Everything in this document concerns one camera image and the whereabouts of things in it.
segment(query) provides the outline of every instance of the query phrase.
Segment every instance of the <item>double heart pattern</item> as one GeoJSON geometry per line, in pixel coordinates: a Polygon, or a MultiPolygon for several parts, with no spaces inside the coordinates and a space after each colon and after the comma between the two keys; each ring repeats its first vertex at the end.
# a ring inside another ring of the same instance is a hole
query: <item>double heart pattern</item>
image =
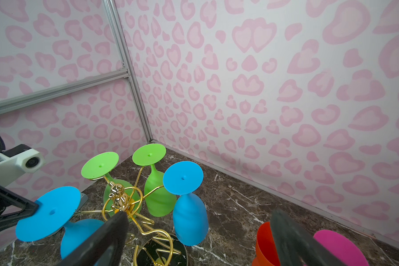
{"type": "Polygon", "coordinates": [[[122,67],[100,0],[0,0],[0,100],[122,67]]]}
{"type": "MultiPolygon", "coordinates": [[[[81,176],[91,157],[117,152],[122,162],[146,144],[125,79],[2,114],[0,135],[7,148],[23,143],[46,159],[40,170],[7,186],[32,201],[61,186],[83,191],[93,183],[81,176]]],[[[15,239],[14,227],[0,232],[0,249],[15,239]]]]}
{"type": "Polygon", "coordinates": [[[154,139],[399,242],[399,0],[118,11],[154,139]]]}

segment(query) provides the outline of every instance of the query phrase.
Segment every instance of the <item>camera lens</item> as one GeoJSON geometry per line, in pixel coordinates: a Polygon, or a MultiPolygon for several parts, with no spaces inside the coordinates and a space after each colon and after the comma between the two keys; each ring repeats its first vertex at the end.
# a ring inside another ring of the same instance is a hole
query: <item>camera lens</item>
{"type": "Polygon", "coordinates": [[[40,162],[40,159],[38,157],[32,157],[31,159],[28,160],[28,162],[25,164],[27,168],[33,168],[35,167],[38,163],[40,162]]]}

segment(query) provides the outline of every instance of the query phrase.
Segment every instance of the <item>orange cup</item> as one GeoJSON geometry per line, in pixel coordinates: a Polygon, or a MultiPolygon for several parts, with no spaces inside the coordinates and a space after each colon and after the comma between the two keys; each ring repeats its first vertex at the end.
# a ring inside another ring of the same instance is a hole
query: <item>orange cup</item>
{"type": "Polygon", "coordinates": [[[257,231],[256,256],[253,266],[281,266],[270,222],[262,224],[257,231]]]}

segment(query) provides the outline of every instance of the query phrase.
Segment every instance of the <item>green glass base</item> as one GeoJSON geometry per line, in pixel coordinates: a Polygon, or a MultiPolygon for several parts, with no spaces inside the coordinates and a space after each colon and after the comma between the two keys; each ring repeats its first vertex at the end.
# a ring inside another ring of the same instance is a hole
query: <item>green glass base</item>
{"type": "MultiPolygon", "coordinates": [[[[122,184],[125,188],[130,187],[130,186],[133,186],[132,184],[130,184],[130,183],[127,182],[126,180],[109,178],[109,176],[107,176],[107,178],[109,179],[109,181],[112,181],[112,182],[114,182],[114,183],[122,184]]],[[[132,190],[133,190],[133,189],[126,189],[125,192],[130,196],[132,190]]],[[[107,184],[107,185],[106,185],[106,188],[105,188],[105,191],[103,192],[103,204],[105,204],[105,202],[108,200],[108,198],[109,198],[109,193],[110,193],[110,192],[111,192],[111,187],[107,184]]],[[[140,197],[139,197],[139,195],[138,195],[137,192],[134,192],[134,194],[133,194],[133,199],[134,199],[135,201],[138,200],[138,199],[140,199],[140,197]]],[[[110,200],[110,201],[108,202],[108,204],[106,205],[105,210],[111,210],[111,206],[112,206],[112,201],[110,200]]],[[[113,212],[109,212],[108,214],[109,214],[110,216],[113,216],[113,215],[114,215],[113,212]]]]}
{"type": "MultiPolygon", "coordinates": [[[[154,165],[151,165],[152,171],[145,183],[145,195],[158,186],[162,186],[163,172],[157,171],[154,165]]],[[[149,195],[145,201],[148,211],[152,216],[162,217],[171,213],[176,204],[176,195],[171,194],[165,188],[160,188],[149,195]]]]}

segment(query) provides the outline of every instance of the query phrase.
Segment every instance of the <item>baseboard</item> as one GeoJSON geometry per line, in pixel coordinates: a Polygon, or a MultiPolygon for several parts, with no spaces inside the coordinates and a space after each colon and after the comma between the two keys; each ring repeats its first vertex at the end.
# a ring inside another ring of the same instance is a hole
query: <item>baseboard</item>
{"type": "Polygon", "coordinates": [[[273,194],[273,195],[278,196],[278,197],[280,197],[280,198],[283,198],[283,199],[285,199],[285,200],[287,200],[287,201],[289,201],[289,202],[292,202],[292,203],[294,203],[294,204],[296,204],[296,205],[299,205],[299,206],[301,206],[301,207],[303,207],[303,208],[305,208],[305,209],[308,209],[308,210],[310,210],[310,211],[313,211],[313,212],[315,212],[315,213],[317,213],[317,214],[319,214],[319,215],[321,215],[321,216],[324,216],[324,217],[327,218],[327,219],[330,219],[330,220],[332,220],[332,221],[334,221],[334,222],[336,222],[336,223],[338,223],[338,224],[340,224],[340,225],[342,225],[342,226],[345,226],[345,227],[347,227],[347,228],[349,228],[349,229],[351,229],[351,230],[357,232],[358,234],[364,235],[364,236],[369,237],[369,238],[371,238],[371,239],[372,239],[372,238],[377,239],[377,240],[379,240],[379,241],[381,241],[381,242],[384,242],[384,243],[386,243],[386,244],[388,244],[388,245],[390,245],[390,246],[393,246],[393,247],[399,249],[399,242],[394,241],[393,239],[390,239],[390,238],[388,238],[388,237],[385,237],[385,236],[383,236],[383,235],[380,235],[380,234],[378,234],[378,233],[376,233],[376,232],[374,232],[374,231],[371,231],[371,230],[369,230],[369,229],[366,229],[366,228],[364,228],[364,227],[362,227],[362,226],[358,226],[357,224],[354,224],[354,223],[352,223],[352,222],[346,221],[346,220],[344,220],[344,219],[342,219],[342,218],[340,218],[340,217],[337,217],[337,216],[335,216],[335,215],[332,215],[332,214],[329,213],[329,212],[323,211],[323,210],[321,210],[321,209],[319,209],[319,208],[316,208],[316,207],[314,207],[314,206],[312,206],[312,205],[306,204],[306,203],[304,203],[304,202],[302,202],[302,201],[300,201],[300,200],[294,199],[294,198],[292,198],[292,197],[290,197],[290,196],[287,196],[287,195],[285,195],[285,194],[282,194],[282,193],[280,193],[280,192],[278,192],[278,191],[275,191],[275,190],[273,190],[273,189],[270,189],[270,188],[268,188],[268,187],[266,187],[266,186],[263,186],[263,185],[258,184],[258,183],[256,183],[256,182],[253,182],[253,181],[251,181],[251,180],[248,180],[248,179],[246,179],[246,178],[244,178],[244,177],[242,177],[242,176],[240,176],[240,175],[238,175],[238,174],[234,174],[234,173],[232,173],[232,172],[230,172],[230,171],[228,171],[228,170],[225,170],[225,169],[223,169],[223,168],[221,168],[221,167],[218,167],[218,166],[216,166],[216,165],[214,165],[214,164],[211,164],[211,163],[209,163],[209,162],[206,162],[206,161],[204,161],[204,160],[202,160],[202,159],[200,159],[200,158],[197,158],[197,157],[195,157],[195,156],[192,156],[192,155],[190,155],[190,154],[187,153],[187,152],[180,151],[180,150],[178,150],[178,149],[175,149],[175,148],[173,148],[173,147],[171,147],[171,146],[169,146],[169,145],[166,145],[166,144],[161,143],[161,142],[156,141],[156,140],[153,140],[153,141],[151,141],[151,142],[152,142],[152,143],[159,143],[159,144],[162,144],[162,145],[164,145],[164,146],[165,146],[167,149],[169,149],[169,150],[172,150],[172,151],[177,152],[177,153],[181,153],[181,154],[183,154],[184,156],[186,156],[186,157],[188,157],[188,158],[190,158],[190,159],[192,159],[192,160],[194,160],[194,161],[197,161],[197,162],[200,162],[200,163],[202,163],[202,164],[205,164],[205,165],[207,165],[208,167],[211,167],[211,168],[213,168],[213,169],[215,169],[215,170],[218,170],[218,171],[220,171],[220,172],[222,172],[222,173],[224,173],[224,174],[227,174],[227,175],[229,175],[229,176],[231,176],[231,177],[233,177],[233,178],[236,178],[236,179],[238,179],[238,180],[240,180],[240,181],[242,181],[242,182],[244,182],[244,183],[250,184],[250,185],[252,185],[252,186],[254,186],[254,187],[256,187],[256,188],[262,189],[262,190],[264,190],[264,191],[266,191],[266,192],[268,192],[268,193],[270,193],[270,194],[273,194]]]}

